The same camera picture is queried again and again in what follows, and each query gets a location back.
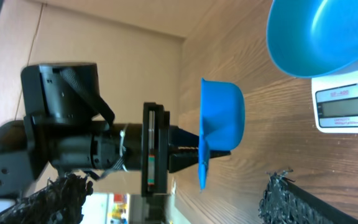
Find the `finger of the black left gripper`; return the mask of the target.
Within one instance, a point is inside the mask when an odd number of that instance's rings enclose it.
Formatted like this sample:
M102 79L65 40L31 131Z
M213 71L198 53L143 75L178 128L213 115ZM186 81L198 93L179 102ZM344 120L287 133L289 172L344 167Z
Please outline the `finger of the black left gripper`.
M198 163L196 148L171 148L168 152L168 172L175 173Z
M178 126L170 126L168 131L168 143L175 147L198 147L199 136Z

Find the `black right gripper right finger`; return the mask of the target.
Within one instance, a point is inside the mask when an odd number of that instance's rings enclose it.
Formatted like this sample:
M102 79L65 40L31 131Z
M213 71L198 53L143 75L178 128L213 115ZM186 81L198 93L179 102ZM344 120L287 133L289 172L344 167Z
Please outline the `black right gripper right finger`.
M292 170L269 173L259 202L259 218L280 224L358 224L358 219L336 209L287 178Z

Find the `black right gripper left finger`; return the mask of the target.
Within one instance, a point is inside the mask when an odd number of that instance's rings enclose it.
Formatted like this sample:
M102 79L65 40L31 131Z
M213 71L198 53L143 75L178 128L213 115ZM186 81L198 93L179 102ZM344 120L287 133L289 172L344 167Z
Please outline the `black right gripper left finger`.
M79 224L82 207L93 193L88 176L67 174L0 212L0 224Z

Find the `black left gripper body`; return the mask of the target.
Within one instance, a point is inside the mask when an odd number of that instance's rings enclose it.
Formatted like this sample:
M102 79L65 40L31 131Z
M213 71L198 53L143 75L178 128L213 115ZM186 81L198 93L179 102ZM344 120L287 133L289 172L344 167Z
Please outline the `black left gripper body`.
M141 140L141 195L167 192L170 113L163 105L144 103Z

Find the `blue plastic measuring scoop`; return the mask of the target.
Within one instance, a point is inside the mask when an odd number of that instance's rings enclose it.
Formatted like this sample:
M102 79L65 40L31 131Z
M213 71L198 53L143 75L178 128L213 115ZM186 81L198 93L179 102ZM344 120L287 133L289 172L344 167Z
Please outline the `blue plastic measuring scoop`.
M214 152L231 152L242 141L246 107L241 89L229 82L201 80L198 178L206 187Z

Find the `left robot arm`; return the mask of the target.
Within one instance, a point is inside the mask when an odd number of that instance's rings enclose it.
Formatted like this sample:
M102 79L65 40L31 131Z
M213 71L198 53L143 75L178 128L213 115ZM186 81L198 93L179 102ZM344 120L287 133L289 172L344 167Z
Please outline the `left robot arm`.
M231 154L219 122L198 134L170 123L162 105L145 103L140 123L116 123L102 99L95 63L30 65L21 73L22 120L0 127L0 198L16 199L47 164L60 175L81 170L94 180L138 171L144 197L167 192L169 174L198 165L205 187L209 160Z

